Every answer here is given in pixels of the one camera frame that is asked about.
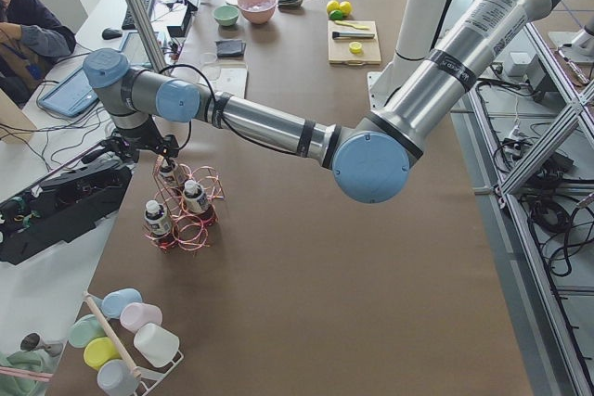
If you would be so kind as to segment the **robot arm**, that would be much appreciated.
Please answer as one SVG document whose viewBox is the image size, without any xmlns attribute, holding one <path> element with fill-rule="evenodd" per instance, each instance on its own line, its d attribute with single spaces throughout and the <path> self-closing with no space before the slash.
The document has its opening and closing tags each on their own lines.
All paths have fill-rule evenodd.
<svg viewBox="0 0 594 396">
<path fill-rule="evenodd" d="M 318 125 L 136 68 L 110 48 L 92 52 L 83 69 L 116 129 L 134 147 L 173 157 L 176 144 L 160 134 L 155 118 L 201 120 L 255 145 L 317 160 L 347 196 L 378 203 L 403 188 L 428 134 L 521 28 L 545 18 L 560 1 L 473 0 L 403 86 L 353 129 Z"/>
</svg>

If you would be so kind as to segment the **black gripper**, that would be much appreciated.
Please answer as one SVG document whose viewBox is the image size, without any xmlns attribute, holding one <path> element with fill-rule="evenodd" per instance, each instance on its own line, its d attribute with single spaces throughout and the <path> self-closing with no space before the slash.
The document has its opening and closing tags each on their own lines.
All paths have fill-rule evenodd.
<svg viewBox="0 0 594 396">
<path fill-rule="evenodd" d="M 128 115 L 110 114 L 118 133 L 132 147 L 149 150 L 161 156 L 161 167 L 169 167 L 170 159 L 179 154 L 179 144 L 174 135 L 162 135 L 153 117 L 147 113 Z"/>
</svg>

